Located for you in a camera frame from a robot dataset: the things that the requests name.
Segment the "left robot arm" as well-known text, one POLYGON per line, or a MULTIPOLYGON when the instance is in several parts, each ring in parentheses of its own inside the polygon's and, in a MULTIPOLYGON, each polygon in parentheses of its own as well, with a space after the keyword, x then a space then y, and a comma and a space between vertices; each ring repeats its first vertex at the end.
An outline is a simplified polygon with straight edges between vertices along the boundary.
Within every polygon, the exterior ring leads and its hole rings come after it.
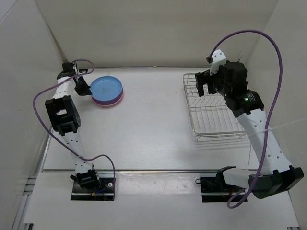
POLYGON ((69 77, 78 74, 76 63, 65 62, 62 68, 63 71, 57 76, 57 83, 61 85, 56 89, 52 99, 45 101, 45 107, 54 131, 62 137, 64 145, 71 150, 75 165, 75 174, 71 178, 82 189, 93 193, 100 188, 101 181, 94 165, 84 160, 85 151, 80 134, 77 132, 81 126, 81 119, 71 97, 73 92, 79 96, 92 95, 92 92, 83 76, 68 80, 69 77))

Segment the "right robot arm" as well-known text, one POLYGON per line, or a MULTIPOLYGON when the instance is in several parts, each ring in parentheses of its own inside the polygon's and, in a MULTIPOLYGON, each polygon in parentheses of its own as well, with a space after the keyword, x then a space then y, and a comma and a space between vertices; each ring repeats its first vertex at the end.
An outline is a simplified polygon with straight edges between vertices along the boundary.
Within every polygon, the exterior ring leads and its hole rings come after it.
POLYGON ((259 94, 248 88, 247 73, 244 64, 227 61, 215 73, 207 70, 195 74, 198 95, 204 96, 207 88, 208 94, 218 93, 224 98, 259 161, 255 173, 227 166, 217 171, 214 182, 207 184, 223 192, 231 187, 249 189, 256 198, 264 199, 290 190, 304 173, 300 167, 292 166, 269 130, 269 116, 259 94))

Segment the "blue plate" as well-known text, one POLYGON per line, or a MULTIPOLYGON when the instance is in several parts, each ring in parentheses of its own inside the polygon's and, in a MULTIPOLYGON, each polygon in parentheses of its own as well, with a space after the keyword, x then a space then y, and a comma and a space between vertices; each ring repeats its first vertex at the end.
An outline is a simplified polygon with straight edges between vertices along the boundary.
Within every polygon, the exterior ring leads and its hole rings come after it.
POLYGON ((119 79, 113 76, 103 76, 91 83, 90 90, 95 99, 107 101, 117 97, 123 90, 123 86, 119 79))

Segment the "pink plate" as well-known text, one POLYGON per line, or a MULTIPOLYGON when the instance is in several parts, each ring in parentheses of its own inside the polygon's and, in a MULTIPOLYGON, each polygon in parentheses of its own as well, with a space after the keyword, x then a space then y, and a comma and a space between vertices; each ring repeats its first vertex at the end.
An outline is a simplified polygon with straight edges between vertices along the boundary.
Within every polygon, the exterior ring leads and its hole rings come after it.
POLYGON ((95 99, 94 97, 92 97, 92 100, 98 105, 98 106, 102 106, 102 107, 112 107, 112 106, 115 106, 117 105, 118 103, 120 103, 120 101, 122 100, 124 96, 124 91, 122 90, 120 92, 120 94, 115 97, 114 99, 111 99, 111 100, 107 100, 107 101, 103 101, 103 100, 98 100, 98 99, 95 99))

